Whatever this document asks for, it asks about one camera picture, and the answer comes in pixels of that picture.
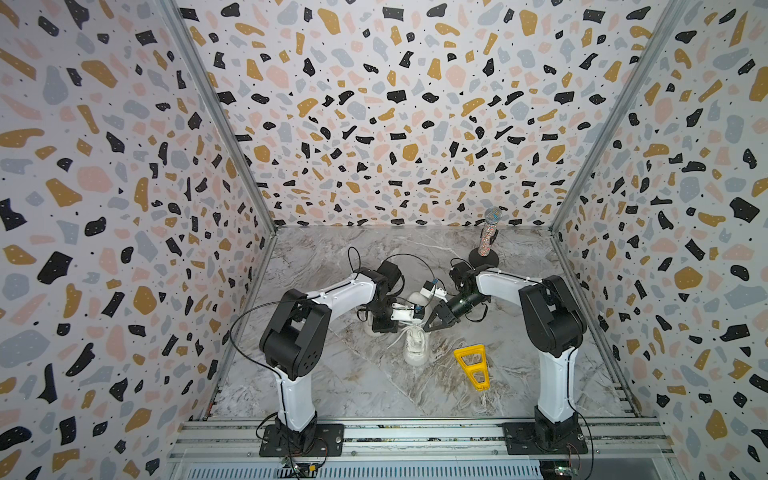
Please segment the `white knit sneaker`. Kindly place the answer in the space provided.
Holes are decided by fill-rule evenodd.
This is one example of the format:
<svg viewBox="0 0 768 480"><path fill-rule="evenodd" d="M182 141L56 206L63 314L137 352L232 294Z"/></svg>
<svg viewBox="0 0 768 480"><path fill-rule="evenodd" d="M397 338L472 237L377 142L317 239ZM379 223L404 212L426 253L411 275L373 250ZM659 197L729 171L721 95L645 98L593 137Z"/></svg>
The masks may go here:
<svg viewBox="0 0 768 480"><path fill-rule="evenodd" d="M407 300L413 306L413 315L405 323L404 360L414 367L424 366L428 361L429 335L424 331L424 316L429 298L420 291L411 293Z"/></svg>
<svg viewBox="0 0 768 480"><path fill-rule="evenodd" d="M384 332L375 331L373 328L373 325L374 325L374 319L372 317L367 317L366 320L364 321L364 332L368 336L372 338L377 338L384 335Z"/></svg>

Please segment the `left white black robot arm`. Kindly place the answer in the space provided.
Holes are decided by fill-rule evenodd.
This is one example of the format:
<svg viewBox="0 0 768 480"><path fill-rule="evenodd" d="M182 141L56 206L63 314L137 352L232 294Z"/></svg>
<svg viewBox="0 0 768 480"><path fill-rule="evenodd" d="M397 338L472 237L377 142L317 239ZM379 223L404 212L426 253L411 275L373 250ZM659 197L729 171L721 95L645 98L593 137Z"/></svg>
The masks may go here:
<svg viewBox="0 0 768 480"><path fill-rule="evenodd" d="M305 451L315 438L311 372L321 358L330 323L361 308L373 332L396 332L394 288L401 278L399 267L384 261L376 270L361 267L317 292L291 289L278 302L259 348L276 375L278 431L294 448Z"/></svg>

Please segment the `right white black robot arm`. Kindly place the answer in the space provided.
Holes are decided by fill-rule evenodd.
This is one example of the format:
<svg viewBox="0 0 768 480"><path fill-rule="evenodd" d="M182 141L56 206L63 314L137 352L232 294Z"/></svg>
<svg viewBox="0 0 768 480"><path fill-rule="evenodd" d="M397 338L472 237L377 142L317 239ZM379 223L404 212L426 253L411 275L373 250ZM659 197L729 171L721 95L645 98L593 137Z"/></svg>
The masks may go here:
<svg viewBox="0 0 768 480"><path fill-rule="evenodd" d="M580 431L579 413L571 400L573 363L586 332L585 321L565 280L542 279L505 272L484 264L455 265L450 276L457 294L441 300L423 325L426 332L452 327L460 318L491 299L521 308L528 339L539 351L540 391L534 410L537 442L552 448Z"/></svg>

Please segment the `sprinkle tube on black base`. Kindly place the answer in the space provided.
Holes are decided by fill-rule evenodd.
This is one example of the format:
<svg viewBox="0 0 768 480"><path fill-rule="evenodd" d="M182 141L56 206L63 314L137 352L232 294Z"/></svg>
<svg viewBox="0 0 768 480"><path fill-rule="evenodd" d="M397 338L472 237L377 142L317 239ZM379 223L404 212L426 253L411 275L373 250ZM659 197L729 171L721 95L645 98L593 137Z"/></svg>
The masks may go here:
<svg viewBox="0 0 768 480"><path fill-rule="evenodd" d="M502 211L499 207L491 207L485 211L484 224L478 246L468 256L469 263L477 268L481 266L498 267L500 260L498 254L492 249L493 242L498 234L498 224Z"/></svg>

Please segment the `yellow plastic triangular stand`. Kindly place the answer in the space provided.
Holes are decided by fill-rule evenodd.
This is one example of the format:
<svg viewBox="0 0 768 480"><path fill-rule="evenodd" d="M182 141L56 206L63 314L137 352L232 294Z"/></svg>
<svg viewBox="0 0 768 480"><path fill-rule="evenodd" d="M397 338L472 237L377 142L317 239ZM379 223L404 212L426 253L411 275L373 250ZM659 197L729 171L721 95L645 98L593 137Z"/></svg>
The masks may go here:
<svg viewBox="0 0 768 480"><path fill-rule="evenodd" d="M490 388L489 365L484 345L458 348L453 351L453 355L476 391L483 392Z"/></svg>

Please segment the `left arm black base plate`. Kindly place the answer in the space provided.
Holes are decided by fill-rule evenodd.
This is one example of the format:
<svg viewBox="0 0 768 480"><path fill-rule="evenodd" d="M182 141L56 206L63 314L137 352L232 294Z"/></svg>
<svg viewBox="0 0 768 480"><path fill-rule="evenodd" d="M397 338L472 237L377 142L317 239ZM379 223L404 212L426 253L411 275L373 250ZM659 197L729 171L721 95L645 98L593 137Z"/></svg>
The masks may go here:
<svg viewBox="0 0 768 480"><path fill-rule="evenodd" d="M266 427L259 456L278 457L340 457L343 450L343 423L310 423L298 432L280 422Z"/></svg>

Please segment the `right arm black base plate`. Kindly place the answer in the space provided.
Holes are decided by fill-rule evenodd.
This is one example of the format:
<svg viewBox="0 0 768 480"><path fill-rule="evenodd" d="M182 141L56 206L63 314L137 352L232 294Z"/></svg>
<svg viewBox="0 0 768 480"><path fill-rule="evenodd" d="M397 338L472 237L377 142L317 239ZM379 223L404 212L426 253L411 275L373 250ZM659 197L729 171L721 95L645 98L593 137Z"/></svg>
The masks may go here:
<svg viewBox="0 0 768 480"><path fill-rule="evenodd" d="M567 455L589 452L588 441L577 422L507 422L502 438L508 455Z"/></svg>

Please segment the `front aluminium rail frame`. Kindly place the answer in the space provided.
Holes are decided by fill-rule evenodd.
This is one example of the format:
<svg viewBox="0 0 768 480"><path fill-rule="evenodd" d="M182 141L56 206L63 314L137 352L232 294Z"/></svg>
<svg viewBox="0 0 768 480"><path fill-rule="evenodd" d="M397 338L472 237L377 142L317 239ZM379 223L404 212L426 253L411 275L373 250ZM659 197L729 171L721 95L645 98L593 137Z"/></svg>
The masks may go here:
<svg viewBox="0 0 768 480"><path fill-rule="evenodd" d="M345 425L340 457L262 458L267 424L189 422L166 479L683 479L670 440L650 418L582 422L584 455L508 455L502 424L529 419L326 419Z"/></svg>

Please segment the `right aluminium corner post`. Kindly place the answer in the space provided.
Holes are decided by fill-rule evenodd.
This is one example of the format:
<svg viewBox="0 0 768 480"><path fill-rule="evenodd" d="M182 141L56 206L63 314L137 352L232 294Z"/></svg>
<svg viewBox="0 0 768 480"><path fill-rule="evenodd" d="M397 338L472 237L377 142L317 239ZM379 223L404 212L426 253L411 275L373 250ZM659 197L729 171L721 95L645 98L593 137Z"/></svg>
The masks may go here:
<svg viewBox="0 0 768 480"><path fill-rule="evenodd" d="M666 42L674 32L674 28L685 13L688 4L689 1L673 0L669 1L665 7L646 45L644 53L641 55L625 87L620 92L614 108L609 112L604 126L599 131L599 135L592 144L578 174L575 176L571 188L558 208L552 225L549 227L549 232L553 239L557 238L557 231L565 225L569 210L576 203L580 192L590 178L590 174L594 171L613 135L621 125L622 119L632 107L636 96L648 78L650 70L662 53Z"/></svg>

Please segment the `aluminium corner post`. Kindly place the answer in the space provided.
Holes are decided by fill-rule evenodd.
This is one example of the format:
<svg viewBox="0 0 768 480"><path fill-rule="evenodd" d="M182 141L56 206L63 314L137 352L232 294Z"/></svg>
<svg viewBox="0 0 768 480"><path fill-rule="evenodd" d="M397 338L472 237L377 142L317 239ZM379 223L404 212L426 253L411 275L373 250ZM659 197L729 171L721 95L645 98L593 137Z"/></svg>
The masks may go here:
<svg viewBox="0 0 768 480"><path fill-rule="evenodd" d="M590 178L590 174L594 171L613 135L621 125L622 119L632 107L636 96L648 78L650 70L662 53L666 42L674 32L674 28L685 13L688 4L689 1L673 0L669 1L665 7L646 45L644 53L641 55L625 87L620 92L614 108L609 112L604 126L599 131L599 135L592 144L578 174L575 176L571 188L558 208L552 225L549 227L549 232L553 239L557 238L557 231L565 225L569 210L576 203L580 192Z"/></svg>
<svg viewBox="0 0 768 480"><path fill-rule="evenodd" d="M242 177L246 191L254 204L259 225L266 229L268 237L274 237L277 233L277 228L268 213L268 208L253 178L253 174L239 146L236 136L226 119L218 95L208 79L205 65L199 52L195 48L191 34L186 29L177 2L171 0L159 0L156 1L156 5L158 6L160 15L165 24L170 30L172 39L179 47L180 56L185 61L191 79L199 90L201 101L211 116L214 126L220 133L221 139L233 160L238 174Z"/></svg>

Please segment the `left aluminium corner post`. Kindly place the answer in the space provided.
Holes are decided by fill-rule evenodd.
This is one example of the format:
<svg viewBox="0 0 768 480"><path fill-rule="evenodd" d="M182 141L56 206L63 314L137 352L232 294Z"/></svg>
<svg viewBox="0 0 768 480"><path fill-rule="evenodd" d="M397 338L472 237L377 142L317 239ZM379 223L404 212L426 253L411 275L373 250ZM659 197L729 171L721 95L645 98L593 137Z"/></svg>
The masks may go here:
<svg viewBox="0 0 768 480"><path fill-rule="evenodd" d="M208 79L205 65L199 52L195 48L191 34L186 29L177 2L171 0L159 0L156 1L156 5L158 6L160 15L165 24L170 30L172 39L179 47L180 56L185 61L191 79L199 90L201 101L211 116L214 126L220 133L221 139L233 160L238 174L242 177L246 191L254 204L259 225L266 229L268 237L274 237L277 233L277 228L268 213L268 208L253 178L253 174L239 146L236 136L226 119L218 95Z"/></svg>

